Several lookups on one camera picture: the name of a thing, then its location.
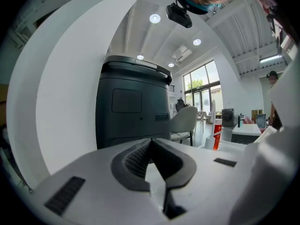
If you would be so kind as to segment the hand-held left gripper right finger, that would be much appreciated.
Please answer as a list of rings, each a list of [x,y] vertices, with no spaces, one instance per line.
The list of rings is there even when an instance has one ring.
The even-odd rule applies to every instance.
[[[189,147],[165,139],[151,140],[158,168],[152,172],[165,181],[161,221],[151,225],[229,225],[237,200],[237,162],[243,149],[222,145],[221,150]]]

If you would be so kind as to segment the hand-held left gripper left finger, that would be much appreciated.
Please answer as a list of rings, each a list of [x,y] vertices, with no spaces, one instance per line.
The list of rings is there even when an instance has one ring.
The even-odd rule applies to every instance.
[[[111,172],[112,159],[139,140],[85,154],[45,179],[32,195],[35,212],[53,225],[158,225],[165,215],[149,192],[123,187]],[[85,180],[61,216],[46,202],[72,177]]]

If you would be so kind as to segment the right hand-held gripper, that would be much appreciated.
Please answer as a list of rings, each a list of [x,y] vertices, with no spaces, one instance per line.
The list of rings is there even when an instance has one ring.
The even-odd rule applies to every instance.
[[[274,90],[277,94],[274,105],[283,125],[277,132],[279,138],[300,143],[300,52],[287,66]]]

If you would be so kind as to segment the tube ceiling light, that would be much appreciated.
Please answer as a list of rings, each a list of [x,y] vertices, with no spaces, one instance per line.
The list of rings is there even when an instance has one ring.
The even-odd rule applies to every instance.
[[[270,57],[267,57],[267,58],[263,58],[263,59],[260,59],[260,64],[262,63],[266,63],[266,62],[270,62],[270,61],[273,61],[273,60],[277,60],[277,59],[280,59],[282,58],[282,55],[274,55],[274,56],[270,56]]]

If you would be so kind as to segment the red bottle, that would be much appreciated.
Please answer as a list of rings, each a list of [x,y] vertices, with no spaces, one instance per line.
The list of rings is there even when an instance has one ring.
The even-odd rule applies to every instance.
[[[213,150],[218,150],[222,130],[222,119],[215,120],[213,137],[215,138]]]

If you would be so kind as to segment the small white sink black stand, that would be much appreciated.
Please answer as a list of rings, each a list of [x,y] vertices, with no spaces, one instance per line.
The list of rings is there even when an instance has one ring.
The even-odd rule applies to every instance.
[[[243,124],[241,127],[236,125],[232,130],[231,142],[250,144],[253,143],[261,134],[262,133],[256,124]]]

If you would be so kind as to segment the black washing machine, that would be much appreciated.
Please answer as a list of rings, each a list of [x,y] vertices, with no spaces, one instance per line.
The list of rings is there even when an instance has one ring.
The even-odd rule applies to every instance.
[[[234,109],[223,109],[222,114],[222,125],[224,127],[233,127],[234,125]]]

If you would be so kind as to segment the black chest device with screen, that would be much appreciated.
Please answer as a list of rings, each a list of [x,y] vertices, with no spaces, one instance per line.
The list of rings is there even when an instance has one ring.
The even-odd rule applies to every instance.
[[[267,20],[270,23],[272,35],[276,38],[276,48],[278,55],[282,55],[281,44],[283,42],[283,33],[287,26],[285,17],[279,6],[272,6],[269,8]]]

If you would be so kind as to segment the grey shell chair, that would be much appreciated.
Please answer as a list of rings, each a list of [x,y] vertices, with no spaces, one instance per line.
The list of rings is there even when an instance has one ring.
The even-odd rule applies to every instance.
[[[171,141],[182,143],[184,139],[190,139],[190,146],[193,146],[193,131],[196,127],[198,110],[195,106],[187,106],[170,120]]]

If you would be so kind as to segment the black cabinet machine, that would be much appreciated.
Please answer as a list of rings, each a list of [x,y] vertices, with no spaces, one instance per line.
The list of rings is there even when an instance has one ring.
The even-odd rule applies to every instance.
[[[108,56],[98,83],[97,148],[143,138],[170,139],[169,70],[120,55]]]

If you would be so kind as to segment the black office chair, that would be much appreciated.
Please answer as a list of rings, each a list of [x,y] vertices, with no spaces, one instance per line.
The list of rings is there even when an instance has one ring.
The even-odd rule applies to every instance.
[[[189,104],[185,104],[182,99],[178,99],[175,105],[176,112],[179,112],[182,108],[189,106]]]

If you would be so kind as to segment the ceiling air conditioner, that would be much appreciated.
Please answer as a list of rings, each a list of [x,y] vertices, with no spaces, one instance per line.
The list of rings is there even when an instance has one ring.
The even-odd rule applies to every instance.
[[[172,58],[175,59],[176,62],[182,62],[193,52],[188,49],[186,46],[182,45],[178,48],[178,50],[172,55]]]

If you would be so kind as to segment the glass window wall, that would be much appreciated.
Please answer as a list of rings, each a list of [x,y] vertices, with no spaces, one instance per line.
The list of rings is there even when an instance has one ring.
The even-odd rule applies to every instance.
[[[223,94],[215,61],[212,60],[183,76],[184,100],[199,112],[210,113],[215,102],[216,115],[221,117]]]

